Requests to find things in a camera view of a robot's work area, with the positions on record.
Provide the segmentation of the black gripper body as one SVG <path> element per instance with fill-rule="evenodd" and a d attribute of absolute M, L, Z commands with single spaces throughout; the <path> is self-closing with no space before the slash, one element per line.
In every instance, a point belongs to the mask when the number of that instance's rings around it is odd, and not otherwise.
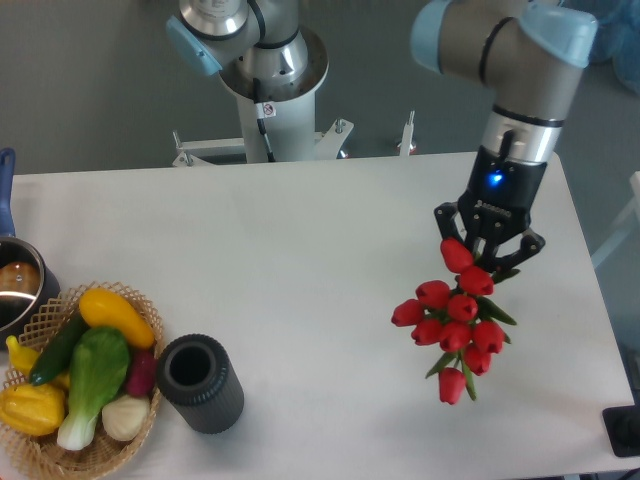
<path fill-rule="evenodd" d="M 467 188 L 458 199 L 470 211 L 469 249 L 482 265 L 516 251 L 522 234 L 531 230 L 531 207 L 546 165 L 523 164 L 480 148 Z"/>

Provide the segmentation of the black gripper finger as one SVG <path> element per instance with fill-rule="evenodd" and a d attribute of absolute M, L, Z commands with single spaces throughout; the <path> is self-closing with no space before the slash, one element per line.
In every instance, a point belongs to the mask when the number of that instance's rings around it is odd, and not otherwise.
<path fill-rule="evenodd" d="M 506 273 L 539 254 L 544 246 L 545 239 L 541 235 L 533 230 L 526 230 L 521 236 L 520 244 L 516 251 L 495 259 L 493 271 Z"/>
<path fill-rule="evenodd" d="M 469 248 L 467 239 L 470 211 L 460 209 L 458 202 L 444 202 L 434 209 L 436 223 L 443 240 L 455 239 Z"/>

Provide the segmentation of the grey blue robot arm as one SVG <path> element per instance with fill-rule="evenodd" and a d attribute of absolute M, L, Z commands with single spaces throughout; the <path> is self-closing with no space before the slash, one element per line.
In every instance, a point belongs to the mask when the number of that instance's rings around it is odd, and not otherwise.
<path fill-rule="evenodd" d="M 410 33 L 415 61 L 494 90 L 468 185 L 435 211 L 443 238 L 460 241 L 504 277 L 544 247 L 530 210 L 598 29 L 557 1 L 431 1 Z M 166 24 L 181 58 L 234 94 L 251 163 L 335 157 L 347 129 L 315 130 L 326 49 L 294 1 L 183 1 Z"/>

